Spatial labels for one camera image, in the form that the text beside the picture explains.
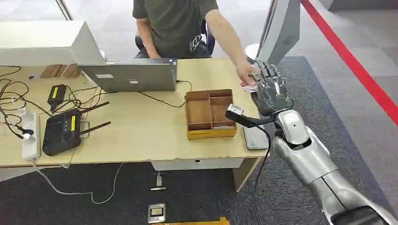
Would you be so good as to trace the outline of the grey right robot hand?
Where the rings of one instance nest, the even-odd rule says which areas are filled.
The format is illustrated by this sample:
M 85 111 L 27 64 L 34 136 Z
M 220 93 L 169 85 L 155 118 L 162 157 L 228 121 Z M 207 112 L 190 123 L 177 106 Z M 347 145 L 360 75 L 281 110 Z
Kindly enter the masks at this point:
M 252 75 L 257 90 L 252 92 L 251 98 L 260 115 L 270 116 L 283 110 L 292 108 L 287 80 L 273 64 L 257 60 L 254 64 L 260 69 L 259 74 Z

